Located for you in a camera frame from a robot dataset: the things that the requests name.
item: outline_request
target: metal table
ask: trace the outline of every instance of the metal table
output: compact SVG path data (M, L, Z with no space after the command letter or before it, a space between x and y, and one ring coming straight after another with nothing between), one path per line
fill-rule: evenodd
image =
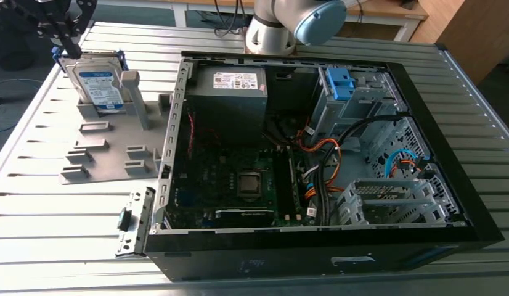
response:
M181 50L241 52L243 46L239 36L217 39L207 29L116 23L96 23L83 38L87 50L126 50L130 67L142 73L143 96L151 100L173 90ZM509 130L449 53L432 45L347 38L299 51L311 57L404 63L507 240L408 273L171 283L148 259L122 261L114 255L128 193L153 180L67 186L58 181L80 115L79 96L56 66L0 153L2 292L56 290L63 295L102 289L136 295L139 289L139 294L160 295L201 289L220 295L509 295Z

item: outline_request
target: motherboard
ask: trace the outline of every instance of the motherboard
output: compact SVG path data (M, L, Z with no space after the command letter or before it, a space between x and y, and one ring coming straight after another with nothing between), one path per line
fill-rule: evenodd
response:
M301 224L292 149L200 147L167 207L172 228L283 227Z

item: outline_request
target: sticker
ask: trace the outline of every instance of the sticker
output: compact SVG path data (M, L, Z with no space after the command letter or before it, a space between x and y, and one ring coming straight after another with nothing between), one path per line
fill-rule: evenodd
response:
M112 72L80 72L79 75L94 105L107 110L119 109L124 106L122 93L114 86Z
M304 130L307 131L307 133L309 134L309 135L313 135L315 134L315 130L313 130L313 128L311 127L311 126L305 126L305 128L304 128Z
M307 208L307 215L311 217L317 216L317 209L316 208Z
M227 89L257 89L256 73L225 73L213 74L213 88Z

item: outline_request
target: metal bracket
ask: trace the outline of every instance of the metal bracket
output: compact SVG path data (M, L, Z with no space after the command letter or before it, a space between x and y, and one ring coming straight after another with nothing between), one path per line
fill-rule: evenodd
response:
M119 249L116 258L146 257L146 241L156 191L150 187L134 190L119 216Z

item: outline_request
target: blue cable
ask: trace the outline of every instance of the blue cable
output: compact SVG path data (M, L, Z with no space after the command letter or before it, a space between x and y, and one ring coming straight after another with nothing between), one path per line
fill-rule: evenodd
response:
M14 126L11 126L11 127L8 127L8 128L2 129L2 130L0 130L0 133L2 133L3 131L8 131L8 130L11 130L12 128L15 128L15 126L16 126L16 125L14 125Z
M397 151L395 151L389 157L388 157L388 160L385 161L385 171L384 171L384 177L387 178L389 176L389 173L392 171L392 166L393 166L393 159L395 157L400 154L400 153L408 153L415 159L419 158L419 156L415 154L413 151L408 150L408 149L399 149Z

